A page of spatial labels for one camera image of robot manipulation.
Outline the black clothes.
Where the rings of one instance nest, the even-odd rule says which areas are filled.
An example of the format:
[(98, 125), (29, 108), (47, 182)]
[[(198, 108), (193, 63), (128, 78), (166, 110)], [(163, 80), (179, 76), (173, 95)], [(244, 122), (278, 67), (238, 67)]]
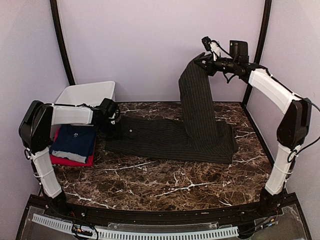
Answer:
[(209, 76), (191, 60), (178, 80), (182, 120), (121, 116), (121, 136), (105, 150), (146, 158), (230, 164), (238, 151), (232, 126), (217, 121)]

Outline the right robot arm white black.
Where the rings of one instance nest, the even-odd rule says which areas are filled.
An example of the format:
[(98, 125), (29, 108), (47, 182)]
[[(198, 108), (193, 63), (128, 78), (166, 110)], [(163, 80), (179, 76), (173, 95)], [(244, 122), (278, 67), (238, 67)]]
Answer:
[(309, 133), (312, 108), (316, 105), (278, 81), (267, 67), (250, 62), (247, 42), (231, 40), (225, 57), (221, 55), (224, 49), (218, 41), (205, 36), (201, 42), (207, 53), (201, 54), (195, 63), (209, 76), (221, 72), (223, 75), (238, 77), (264, 94), (283, 114), (276, 131), (277, 155), (264, 187), (267, 195), (280, 194), (293, 173), (296, 158), (311, 147), (311, 144), (303, 144)]

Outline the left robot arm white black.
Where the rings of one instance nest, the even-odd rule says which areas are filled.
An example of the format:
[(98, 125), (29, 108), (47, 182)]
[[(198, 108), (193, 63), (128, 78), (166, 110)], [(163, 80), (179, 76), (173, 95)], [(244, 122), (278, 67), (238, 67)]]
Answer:
[(120, 114), (119, 105), (108, 98), (104, 98), (97, 106), (32, 101), (19, 126), (18, 134), (25, 147), (26, 158), (31, 160), (34, 176), (46, 196), (52, 199), (65, 196), (50, 159), (51, 127), (73, 124), (94, 126), (105, 131), (116, 124)]

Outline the white plastic bin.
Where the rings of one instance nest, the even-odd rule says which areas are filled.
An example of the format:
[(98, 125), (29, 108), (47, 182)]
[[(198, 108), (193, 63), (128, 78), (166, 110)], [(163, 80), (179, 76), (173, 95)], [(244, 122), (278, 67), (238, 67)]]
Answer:
[(71, 85), (61, 92), (55, 103), (98, 106), (105, 98), (115, 102), (115, 87), (114, 81)]

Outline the right black frame post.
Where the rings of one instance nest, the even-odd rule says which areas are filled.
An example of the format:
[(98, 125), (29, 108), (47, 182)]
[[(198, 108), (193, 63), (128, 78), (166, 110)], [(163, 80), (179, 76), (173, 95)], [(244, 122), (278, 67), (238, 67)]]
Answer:
[[(271, 14), (271, 8), (272, 8), (272, 0), (265, 0), (264, 1), (264, 8), (263, 8), (263, 14), (262, 14), (262, 21), (260, 26), (260, 32), (259, 32), (259, 38), (257, 42), (257, 47), (255, 51), (254, 56), (254, 63), (259, 64), (261, 62), (265, 40), (267, 36), (267, 30), (270, 20), (270, 14)], [(246, 109), (251, 93), (252, 93), (253, 87), (251, 85), (248, 85), (246, 87), (241, 106)]]

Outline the black frame post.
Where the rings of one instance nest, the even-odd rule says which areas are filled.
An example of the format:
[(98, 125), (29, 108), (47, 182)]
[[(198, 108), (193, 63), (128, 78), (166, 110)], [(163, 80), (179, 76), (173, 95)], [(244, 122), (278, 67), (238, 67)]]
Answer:
[(59, 9), (58, 9), (58, 1), (50, 0), (49, 3), (50, 3), (50, 9), (51, 9), (51, 15), (53, 20), (56, 40), (58, 43), (58, 48), (59, 48), (61, 60), (63, 63), (64, 71), (68, 80), (68, 84), (70, 86), (74, 86), (76, 82), (73, 76), (71, 64), (70, 64), (67, 49), (66, 49), (66, 44), (64, 41), (62, 25), (61, 25)]
[[(260, 26), (260, 32), (259, 32), (259, 38), (257, 42), (257, 47), (255, 51), (254, 56), (254, 63), (259, 64), (261, 62), (265, 40), (267, 36), (267, 30), (270, 20), (270, 14), (271, 14), (271, 8), (272, 8), (272, 0), (265, 0), (264, 1), (264, 8), (263, 8), (263, 14), (262, 14), (262, 21)], [(248, 85), (246, 87), (241, 106), (246, 109), (251, 93), (252, 93), (253, 87), (251, 85)]]

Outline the left black frame post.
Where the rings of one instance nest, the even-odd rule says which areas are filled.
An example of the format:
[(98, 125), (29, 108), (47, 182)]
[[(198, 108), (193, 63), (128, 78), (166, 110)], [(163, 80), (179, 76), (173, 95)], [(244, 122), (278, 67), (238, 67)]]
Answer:
[(59, 48), (61, 60), (63, 63), (64, 71), (68, 80), (68, 84), (70, 86), (74, 86), (76, 82), (73, 76), (71, 64), (70, 64), (67, 49), (66, 49), (66, 44), (64, 41), (62, 25), (61, 25), (59, 9), (58, 9), (58, 1), (50, 0), (49, 3), (50, 3), (50, 9), (51, 9), (51, 15), (53, 20), (56, 40), (58, 43), (58, 48)]

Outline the black curved front rail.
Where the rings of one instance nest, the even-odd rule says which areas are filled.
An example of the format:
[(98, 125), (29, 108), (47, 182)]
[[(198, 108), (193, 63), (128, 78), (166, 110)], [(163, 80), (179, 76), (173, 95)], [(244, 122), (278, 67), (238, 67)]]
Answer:
[(77, 224), (104, 226), (111, 223), (131, 225), (184, 225), (218, 223), (239, 226), (250, 232), (259, 218), (279, 216), (284, 207), (296, 204), (295, 193), (279, 195), (275, 200), (263, 199), (259, 202), (205, 210), (189, 211), (133, 211), (90, 207), (67, 203), (65, 197), (41, 197), (31, 195), (28, 203), (44, 210), (45, 214), (71, 220)]

